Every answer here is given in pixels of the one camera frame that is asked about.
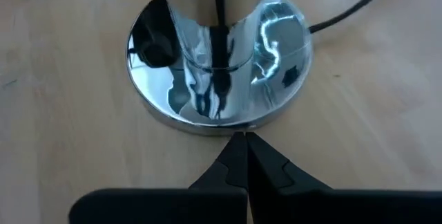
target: round metal base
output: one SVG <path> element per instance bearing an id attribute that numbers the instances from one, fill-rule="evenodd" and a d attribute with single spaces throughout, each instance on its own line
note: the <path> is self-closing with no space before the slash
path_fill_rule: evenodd
<path id="1" fill-rule="evenodd" d="M 177 129 L 202 135 L 249 131 L 272 120 L 304 82 L 312 60 L 303 15 L 288 0 L 263 0 L 252 57 L 249 110 L 214 120 L 191 104 L 183 57 L 166 0 L 152 0 L 137 18 L 128 40 L 127 67 L 149 111 Z"/>

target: power cord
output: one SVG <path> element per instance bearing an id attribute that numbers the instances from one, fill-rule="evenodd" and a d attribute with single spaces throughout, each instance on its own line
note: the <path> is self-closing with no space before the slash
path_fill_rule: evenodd
<path id="1" fill-rule="evenodd" d="M 323 30 L 325 28 L 333 26 L 334 24 L 337 24 L 338 22 L 348 18 L 350 15 L 352 15 L 355 12 L 357 12 L 358 10 L 360 10 L 362 7 L 366 6 L 371 1 L 372 0 L 360 0 L 358 3 L 356 3 L 350 9 L 344 11 L 343 13 L 339 14 L 338 16 L 336 16 L 330 20 L 324 21 L 322 23 L 310 26 L 309 27 L 310 33 L 313 34 L 315 32 L 318 32 L 320 30 Z"/>

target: lamp base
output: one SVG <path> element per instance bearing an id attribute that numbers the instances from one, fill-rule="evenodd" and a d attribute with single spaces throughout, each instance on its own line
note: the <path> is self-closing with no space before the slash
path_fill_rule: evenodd
<path id="1" fill-rule="evenodd" d="M 135 21 L 126 61 L 132 83 L 148 110 L 163 123 L 202 135 L 250 131 L 274 119 L 297 96 L 311 66 L 311 36 L 289 0 L 263 0 L 251 58 L 248 111 L 229 119 L 200 115 L 191 103 L 183 56 L 166 0 L 152 0 Z"/>

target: reflective surface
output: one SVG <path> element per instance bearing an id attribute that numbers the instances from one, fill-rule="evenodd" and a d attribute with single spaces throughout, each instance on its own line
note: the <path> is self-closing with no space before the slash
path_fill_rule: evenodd
<path id="1" fill-rule="evenodd" d="M 223 120 L 248 110 L 261 6 L 232 26 L 201 26 L 169 4 L 191 105 L 200 115 Z"/>
<path id="2" fill-rule="evenodd" d="M 201 114 L 207 105 L 219 104 L 210 93 L 196 95 L 201 111 L 193 107 L 186 73 L 202 73 L 204 68 L 184 62 L 166 0 L 152 0 L 134 24 L 127 50 L 129 74 L 151 113 L 183 131 L 207 135 L 253 129 L 271 120 L 301 87 L 312 50 L 304 18 L 295 6 L 287 0 L 263 0 L 262 7 L 252 58 L 228 71 L 231 77 L 244 78 L 242 85 L 233 85 L 239 87 L 238 93 L 229 100 L 247 95 L 249 100 L 243 111 L 217 118 L 216 113 Z M 249 88 L 249 93 L 241 87 Z"/>

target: wooden table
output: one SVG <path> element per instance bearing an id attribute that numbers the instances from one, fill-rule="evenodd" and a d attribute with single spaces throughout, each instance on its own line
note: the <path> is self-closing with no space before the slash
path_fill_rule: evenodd
<path id="1" fill-rule="evenodd" d="M 66 223 L 103 187 L 187 187 L 227 138 L 160 124 L 124 47 L 149 0 L 0 0 L 0 223 Z M 294 0 L 311 23 L 357 0 Z M 336 188 L 442 189 L 442 0 L 375 0 L 315 37 L 301 96 L 258 133 Z"/>

